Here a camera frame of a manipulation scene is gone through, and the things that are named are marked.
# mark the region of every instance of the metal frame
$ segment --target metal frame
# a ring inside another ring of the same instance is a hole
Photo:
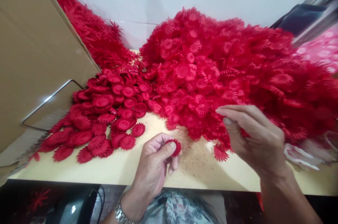
[[[68,83],[70,82],[74,82],[76,85],[78,85],[81,89],[84,89],[78,82],[76,82],[75,80],[69,80],[67,81],[65,84],[63,84],[56,92],[54,92],[49,98],[52,98],[54,95],[56,95],[58,92],[60,92],[61,89],[63,89],[66,85],[68,85]],[[38,109],[40,109],[48,100],[45,100],[43,103],[41,103],[36,109],[34,109],[29,115],[27,115],[24,120],[22,120],[20,126],[22,127],[25,127],[25,128],[30,128],[30,129],[34,129],[34,130],[38,130],[38,131],[45,131],[45,132],[48,132],[49,130],[46,130],[46,129],[41,129],[41,128],[38,128],[38,127],[35,127],[35,126],[30,126],[30,125],[26,125],[24,124],[25,121],[27,119],[29,119],[30,116],[32,116],[35,112],[38,111]]]

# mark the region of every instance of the cardboard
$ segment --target cardboard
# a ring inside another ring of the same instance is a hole
[[[23,119],[69,80],[85,87],[100,69],[56,0],[0,0],[0,33],[0,159],[6,159],[6,149],[31,130],[20,125]],[[49,115],[59,119],[55,112],[67,110],[78,89],[65,87],[26,123],[43,124]],[[14,168],[0,168],[0,177]]]

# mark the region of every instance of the metal watch band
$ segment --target metal watch band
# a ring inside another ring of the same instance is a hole
[[[119,200],[117,206],[115,206],[115,216],[116,216],[116,220],[118,221],[118,223],[121,224],[135,224],[134,222],[132,222],[130,219],[128,219],[121,208],[121,199]]]

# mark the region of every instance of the beige table surface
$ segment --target beige table surface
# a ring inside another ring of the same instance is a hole
[[[217,162],[213,151],[210,151],[210,143],[207,144],[205,139],[194,142],[187,136],[184,127],[168,131],[165,120],[152,113],[147,113],[138,122],[146,125],[146,131],[130,151],[118,149],[108,158],[94,158],[85,164],[76,162],[80,148],[61,162],[53,161],[53,153],[40,153],[39,162],[32,160],[10,179],[130,185],[142,145],[157,133],[165,132],[180,140],[183,151],[179,169],[168,175],[165,187],[260,191],[258,176],[236,154],[230,154],[226,162]],[[337,164],[331,167],[322,165],[319,172],[307,172],[295,167],[293,170],[304,194],[338,195]]]

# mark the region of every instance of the person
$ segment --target person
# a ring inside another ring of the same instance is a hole
[[[233,151],[260,177],[267,223],[322,223],[286,163],[283,131],[256,106],[226,105],[216,112],[224,116]],[[240,128],[250,137],[244,138]],[[162,192],[167,166],[172,174],[179,165],[178,158],[171,157],[175,143],[162,146],[169,139],[160,133],[144,144],[135,179],[119,203],[123,217],[130,222],[121,223],[218,223],[203,201],[173,193],[174,189]],[[116,210],[108,214],[104,224],[119,223]]]

